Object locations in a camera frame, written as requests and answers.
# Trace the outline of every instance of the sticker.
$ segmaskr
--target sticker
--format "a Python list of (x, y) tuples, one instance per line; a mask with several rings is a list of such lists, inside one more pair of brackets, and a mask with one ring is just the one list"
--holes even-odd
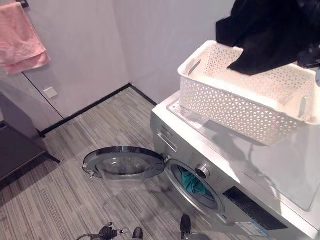
[(250, 236), (255, 237), (269, 237), (268, 232), (256, 222), (236, 222), (243, 231), (245, 231)]
[(176, 115), (178, 115), (180, 118), (182, 118), (185, 122), (187, 122), (189, 125), (191, 125), (195, 129), (202, 128), (202, 126), (209, 121), (208, 118), (180, 106), (179, 101), (172, 104), (169, 107), (169, 110), (175, 113)]

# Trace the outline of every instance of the gray carpet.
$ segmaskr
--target gray carpet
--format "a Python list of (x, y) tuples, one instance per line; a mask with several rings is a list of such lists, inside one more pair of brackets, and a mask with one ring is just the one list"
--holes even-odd
[[(82, 171), (84, 157), (99, 148), (127, 145), (152, 150), (153, 107), (128, 88), (50, 132), (45, 143), (62, 162), (39, 159), (11, 177), (19, 179), (0, 194), (0, 239), (74, 240), (98, 233), (108, 222), (131, 232), (140, 226), (146, 240), (180, 239), (184, 209), (171, 198), (164, 176), (124, 190), (109, 188), (102, 179), (90, 179)], [(246, 239), (213, 232), (190, 214), (194, 230), (212, 240)], [(129, 234), (116, 239), (128, 238)]]

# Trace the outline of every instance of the green cloth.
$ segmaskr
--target green cloth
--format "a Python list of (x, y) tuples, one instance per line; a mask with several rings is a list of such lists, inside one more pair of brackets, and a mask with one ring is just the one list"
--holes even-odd
[(202, 184), (202, 182), (194, 176), (192, 173), (188, 171), (181, 171), (182, 175), (182, 185), (185, 190), (187, 190), (191, 194), (206, 194), (206, 187)]

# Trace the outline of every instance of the washing machine door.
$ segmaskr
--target washing machine door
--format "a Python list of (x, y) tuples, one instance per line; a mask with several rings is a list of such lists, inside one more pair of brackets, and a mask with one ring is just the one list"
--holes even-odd
[(164, 159), (158, 153), (133, 146), (113, 146), (89, 153), (82, 169), (90, 177), (103, 178), (112, 188), (134, 188), (145, 179), (165, 170)]

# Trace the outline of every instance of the white laundry basket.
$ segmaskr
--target white laundry basket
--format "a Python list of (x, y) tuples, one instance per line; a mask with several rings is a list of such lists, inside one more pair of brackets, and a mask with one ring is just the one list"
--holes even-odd
[(243, 50), (207, 41), (178, 69), (180, 105), (267, 146), (320, 125), (316, 73), (290, 64), (254, 76), (228, 69)]

